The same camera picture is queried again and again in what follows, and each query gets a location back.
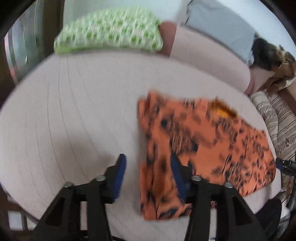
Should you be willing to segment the beige striped blanket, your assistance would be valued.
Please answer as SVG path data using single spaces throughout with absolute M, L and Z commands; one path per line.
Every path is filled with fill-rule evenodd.
M 295 160 L 295 114 L 279 94 L 258 91 L 250 96 L 267 127 L 276 156 Z

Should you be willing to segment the wooden glass cabinet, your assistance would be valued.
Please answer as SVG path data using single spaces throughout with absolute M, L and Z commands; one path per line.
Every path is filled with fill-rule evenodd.
M 53 53 L 63 25 L 64 5 L 64 1 L 24 1 L 10 19 L 1 43 L 13 85 Z

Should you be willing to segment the grey pillow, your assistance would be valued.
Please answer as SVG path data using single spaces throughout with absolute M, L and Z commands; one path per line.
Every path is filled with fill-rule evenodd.
M 185 26 L 221 43 L 245 64 L 254 63 L 252 45 L 256 31 L 219 1 L 190 1 Z

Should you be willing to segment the orange black floral garment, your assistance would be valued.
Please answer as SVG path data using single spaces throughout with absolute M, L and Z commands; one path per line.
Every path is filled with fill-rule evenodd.
M 232 183 L 242 196 L 275 178 L 266 132 L 218 99 L 176 99 L 151 91 L 138 101 L 138 120 L 147 140 L 147 158 L 139 169 L 145 220 L 178 218 L 191 211 L 177 189 L 171 155 L 210 183 Z

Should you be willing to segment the black brown furry blanket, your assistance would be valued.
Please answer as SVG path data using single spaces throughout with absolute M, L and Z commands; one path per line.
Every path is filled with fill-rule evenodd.
M 274 73 L 262 85 L 267 93 L 277 93 L 295 81 L 295 58 L 281 45 L 276 46 L 263 38 L 257 38 L 253 42 L 252 53 L 252 66 Z

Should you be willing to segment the green white patterned pillow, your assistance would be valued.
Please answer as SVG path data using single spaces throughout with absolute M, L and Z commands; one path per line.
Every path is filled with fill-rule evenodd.
M 141 7 L 109 8 L 90 13 L 65 25 L 54 41 L 54 52 L 68 54 L 88 49 L 163 48 L 161 20 Z

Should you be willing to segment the pink bolster cushion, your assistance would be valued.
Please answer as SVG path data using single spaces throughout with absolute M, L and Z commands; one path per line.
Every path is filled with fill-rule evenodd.
M 250 95 L 254 89 L 250 68 L 212 38 L 170 21 L 159 26 L 163 39 L 160 54 L 196 67 Z

